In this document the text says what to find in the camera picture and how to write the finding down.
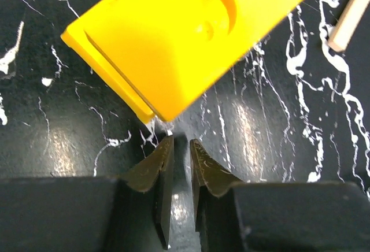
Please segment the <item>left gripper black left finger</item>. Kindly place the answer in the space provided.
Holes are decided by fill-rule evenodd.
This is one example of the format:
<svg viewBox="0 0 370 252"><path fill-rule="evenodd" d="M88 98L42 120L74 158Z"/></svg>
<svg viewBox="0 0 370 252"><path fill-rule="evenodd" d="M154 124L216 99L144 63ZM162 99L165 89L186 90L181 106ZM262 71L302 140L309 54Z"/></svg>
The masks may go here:
<svg viewBox="0 0 370 252"><path fill-rule="evenodd" d="M2 251L164 251L174 138L123 174L1 180Z"/></svg>

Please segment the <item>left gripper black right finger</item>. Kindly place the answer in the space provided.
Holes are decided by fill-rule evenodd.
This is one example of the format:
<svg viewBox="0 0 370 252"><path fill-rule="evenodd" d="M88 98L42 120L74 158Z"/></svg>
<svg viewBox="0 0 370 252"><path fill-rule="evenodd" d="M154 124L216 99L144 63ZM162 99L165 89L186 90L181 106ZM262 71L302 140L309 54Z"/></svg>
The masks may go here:
<svg viewBox="0 0 370 252"><path fill-rule="evenodd" d="M368 251L369 200L353 183L247 183L190 142L202 251Z"/></svg>

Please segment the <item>yellow plastic test tube rack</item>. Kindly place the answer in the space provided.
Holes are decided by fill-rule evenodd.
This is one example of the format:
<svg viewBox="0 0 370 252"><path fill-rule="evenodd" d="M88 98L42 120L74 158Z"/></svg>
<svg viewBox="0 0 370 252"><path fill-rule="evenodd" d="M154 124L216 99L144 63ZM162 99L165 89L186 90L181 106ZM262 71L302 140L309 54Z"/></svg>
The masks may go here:
<svg viewBox="0 0 370 252"><path fill-rule="evenodd" d="M172 121L303 0L100 0L61 39L143 123Z"/></svg>

